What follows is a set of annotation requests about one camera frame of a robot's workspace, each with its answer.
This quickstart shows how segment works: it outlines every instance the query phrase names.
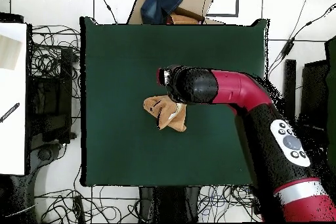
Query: black pen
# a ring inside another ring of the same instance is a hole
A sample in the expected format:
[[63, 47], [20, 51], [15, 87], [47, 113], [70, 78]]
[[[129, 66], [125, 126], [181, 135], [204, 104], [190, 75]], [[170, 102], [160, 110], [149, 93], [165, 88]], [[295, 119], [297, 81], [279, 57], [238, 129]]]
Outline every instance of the black pen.
[[16, 103], [11, 109], [9, 109], [9, 111], [0, 118], [0, 123], [2, 123], [5, 119], [7, 119], [7, 117], [11, 115], [19, 106], [20, 103]]

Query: green mat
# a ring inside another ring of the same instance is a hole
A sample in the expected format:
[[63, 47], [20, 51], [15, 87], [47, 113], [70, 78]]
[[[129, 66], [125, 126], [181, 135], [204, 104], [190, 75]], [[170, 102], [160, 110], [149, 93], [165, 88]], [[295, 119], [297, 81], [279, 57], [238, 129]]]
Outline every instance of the green mat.
[[170, 127], [159, 131], [142, 103], [167, 93], [156, 83], [156, 70], [171, 64], [262, 77], [266, 27], [267, 20], [249, 27], [96, 25], [90, 18], [82, 20], [85, 184], [250, 183], [234, 115], [227, 106], [187, 106], [186, 131], [179, 133]]

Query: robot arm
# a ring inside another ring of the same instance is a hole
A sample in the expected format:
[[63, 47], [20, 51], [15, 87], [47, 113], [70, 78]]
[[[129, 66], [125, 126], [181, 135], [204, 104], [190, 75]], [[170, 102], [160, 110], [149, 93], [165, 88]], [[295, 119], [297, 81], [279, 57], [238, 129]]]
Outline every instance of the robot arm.
[[265, 221], [335, 221], [336, 207], [266, 91], [238, 72], [170, 66], [158, 82], [184, 104], [228, 104]]

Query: gray button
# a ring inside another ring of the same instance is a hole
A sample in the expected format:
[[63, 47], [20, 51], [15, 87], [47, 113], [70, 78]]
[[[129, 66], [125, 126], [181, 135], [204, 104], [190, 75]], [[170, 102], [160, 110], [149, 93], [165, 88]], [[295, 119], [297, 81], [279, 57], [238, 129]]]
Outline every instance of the gray button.
[[294, 158], [298, 158], [299, 157], [299, 154], [297, 152], [291, 152], [291, 156], [294, 157]]
[[301, 142], [292, 135], [287, 135], [283, 138], [283, 143], [287, 148], [290, 148], [291, 150], [300, 150], [301, 148]]

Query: blue cloth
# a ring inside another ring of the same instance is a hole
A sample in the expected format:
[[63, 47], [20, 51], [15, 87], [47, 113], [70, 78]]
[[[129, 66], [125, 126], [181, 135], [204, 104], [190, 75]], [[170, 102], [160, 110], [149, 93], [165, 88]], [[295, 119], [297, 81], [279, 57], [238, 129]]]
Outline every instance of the blue cloth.
[[164, 24], [167, 15], [170, 15], [182, 0], [145, 0], [141, 7], [143, 24]]

